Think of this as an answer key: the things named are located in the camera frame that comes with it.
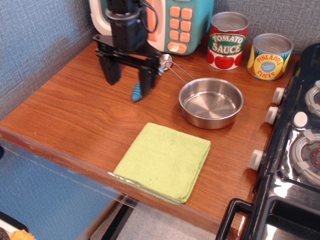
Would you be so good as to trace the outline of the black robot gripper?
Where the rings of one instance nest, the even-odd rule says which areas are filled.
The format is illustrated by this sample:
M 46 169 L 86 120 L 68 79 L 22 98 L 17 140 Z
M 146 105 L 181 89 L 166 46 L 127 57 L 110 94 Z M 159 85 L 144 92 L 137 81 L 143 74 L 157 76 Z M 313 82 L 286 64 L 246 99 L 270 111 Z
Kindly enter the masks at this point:
M 97 56 L 106 81 L 114 85 L 120 80 L 120 63 L 141 67 L 139 69 L 140 91 L 142 97 L 145 97 L 154 87 L 158 75 L 162 74 L 161 54 L 147 41 L 147 13 L 108 12 L 107 17 L 110 21 L 111 35 L 97 34 L 93 37 L 102 54 Z

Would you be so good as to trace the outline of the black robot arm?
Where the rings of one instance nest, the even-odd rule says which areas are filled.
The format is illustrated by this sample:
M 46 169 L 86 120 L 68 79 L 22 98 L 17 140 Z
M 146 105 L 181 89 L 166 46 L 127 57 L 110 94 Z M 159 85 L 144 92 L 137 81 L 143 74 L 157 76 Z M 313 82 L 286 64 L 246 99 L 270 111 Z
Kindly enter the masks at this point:
M 138 70 L 139 81 L 131 94 L 132 101 L 137 102 L 149 93 L 163 73 L 161 53 L 147 41 L 150 33 L 147 9 L 153 7 L 145 0 L 108 0 L 106 3 L 111 34 L 94 36 L 96 55 L 110 85 L 120 80 L 122 65 Z

